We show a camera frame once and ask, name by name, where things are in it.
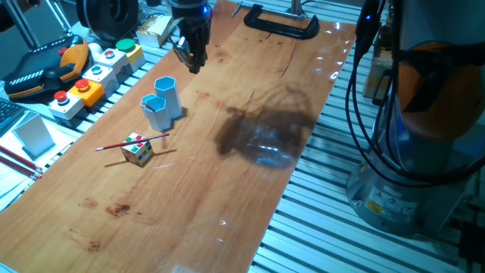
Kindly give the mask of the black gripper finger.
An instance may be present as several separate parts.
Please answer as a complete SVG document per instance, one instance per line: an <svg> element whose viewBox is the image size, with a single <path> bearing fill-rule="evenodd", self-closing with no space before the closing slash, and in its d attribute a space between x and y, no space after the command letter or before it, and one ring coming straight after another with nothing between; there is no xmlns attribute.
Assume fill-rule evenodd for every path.
<svg viewBox="0 0 485 273"><path fill-rule="evenodd" d="M201 67L200 61L202 57L202 50L196 38L190 37L188 43L191 58L189 71L193 74L197 74L200 71Z"/></svg>
<svg viewBox="0 0 485 273"><path fill-rule="evenodd" d="M208 59L207 55L207 45L210 43L210 36L207 33L200 33L198 40L198 65L205 65L206 60Z"/></svg>

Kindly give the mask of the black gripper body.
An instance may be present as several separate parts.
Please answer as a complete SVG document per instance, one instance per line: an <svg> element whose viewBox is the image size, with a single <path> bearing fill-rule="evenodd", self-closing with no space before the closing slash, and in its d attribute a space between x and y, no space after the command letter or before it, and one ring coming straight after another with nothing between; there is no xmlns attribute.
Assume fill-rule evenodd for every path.
<svg viewBox="0 0 485 273"><path fill-rule="evenodd" d="M168 6L173 19L182 19L180 34L189 44L209 44L212 13L206 0L169 0Z"/></svg>

